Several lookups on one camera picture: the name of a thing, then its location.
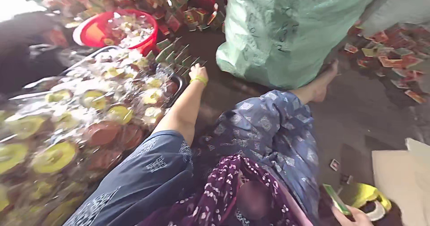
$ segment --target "purple scarf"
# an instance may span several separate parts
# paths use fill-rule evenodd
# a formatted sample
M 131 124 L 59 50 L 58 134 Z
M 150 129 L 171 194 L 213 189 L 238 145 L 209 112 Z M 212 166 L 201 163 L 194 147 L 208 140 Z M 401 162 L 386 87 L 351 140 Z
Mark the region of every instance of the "purple scarf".
M 233 155 L 219 162 L 209 175 L 203 192 L 156 210 L 138 226 L 226 225 L 226 219 L 235 213 L 236 194 L 242 185 L 242 174 L 246 179 L 262 182 L 271 191 L 273 203 L 270 221 L 273 225 L 299 225 L 275 178 L 250 159 Z M 237 217 L 236 222 L 235 225 L 249 224 L 243 217 Z

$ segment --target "blue patterned clothing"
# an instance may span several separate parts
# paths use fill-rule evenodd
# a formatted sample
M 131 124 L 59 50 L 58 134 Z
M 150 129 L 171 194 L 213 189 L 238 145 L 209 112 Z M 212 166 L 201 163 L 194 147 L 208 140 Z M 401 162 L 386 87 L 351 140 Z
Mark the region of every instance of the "blue patterned clothing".
M 100 183 L 65 226 L 133 226 L 193 187 L 191 149 L 177 131 L 149 136 Z
M 207 177 L 221 156 L 243 154 L 283 181 L 309 220 L 318 225 L 318 156 L 311 134 L 313 120 L 309 106 L 290 92 L 273 90 L 240 102 L 220 116 L 212 131 L 199 138 L 202 149 L 195 157 L 196 173 Z

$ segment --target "person's leg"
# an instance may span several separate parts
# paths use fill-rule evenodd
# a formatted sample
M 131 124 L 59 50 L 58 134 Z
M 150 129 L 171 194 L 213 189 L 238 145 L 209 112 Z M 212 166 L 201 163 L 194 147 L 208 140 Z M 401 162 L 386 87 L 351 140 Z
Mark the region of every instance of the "person's leg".
M 308 102 L 322 102 L 327 92 L 327 85 L 335 78 L 338 73 L 338 60 L 335 60 L 329 65 L 328 69 L 317 76 L 309 84 L 299 87 L 289 92 L 295 94 L 301 101 L 302 104 Z
M 195 174 L 213 168 L 221 156 L 242 154 L 281 179 L 316 222 L 318 156 L 311 134 L 314 119 L 306 103 L 322 101 L 336 74 L 337 62 L 306 86 L 288 92 L 273 90 L 224 112 L 214 129 L 198 140 L 201 156 L 193 159 L 194 169 L 203 171 Z

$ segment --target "foot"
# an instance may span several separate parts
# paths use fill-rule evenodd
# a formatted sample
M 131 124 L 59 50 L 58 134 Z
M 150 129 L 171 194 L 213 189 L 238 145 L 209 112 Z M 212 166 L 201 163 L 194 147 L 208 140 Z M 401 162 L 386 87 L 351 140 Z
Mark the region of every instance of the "foot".
M 312 82 L 305 87 L 309 86 L 309 89 L 313 91 L 312 102 L 323 102 L 325 95 L 327 94 L 327 86 L 336 77 L 338 73 L 339 61 L 336 59 L 329 65 L 329 68 L 317 76 Z
M 338 73 L 339 61 L 336 59 L 329 68 L 317 76 L 309 84 L 299 87 L 290 92 L 294 93 L 301 101 L 302 104 L 307 104 L 308 102 L 322 102 L 325 99 L 325 94 L 327 93 L 327 85 L 336 77 Z

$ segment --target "woman's arm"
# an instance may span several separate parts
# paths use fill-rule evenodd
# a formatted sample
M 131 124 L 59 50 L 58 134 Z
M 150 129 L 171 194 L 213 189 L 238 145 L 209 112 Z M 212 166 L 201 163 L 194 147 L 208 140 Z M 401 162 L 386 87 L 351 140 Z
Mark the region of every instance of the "woman's arm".
M 206 68 L 200 67 L 200 64 L 191 67 L 189 75 L 191 79 L 196 76 L 208 79 Z M 175 130 L 185 138 L 188 145 L 191 145 L 204 88 L 205 84 L 202 81 L 193 80 L 152 133 L 162 130 Z

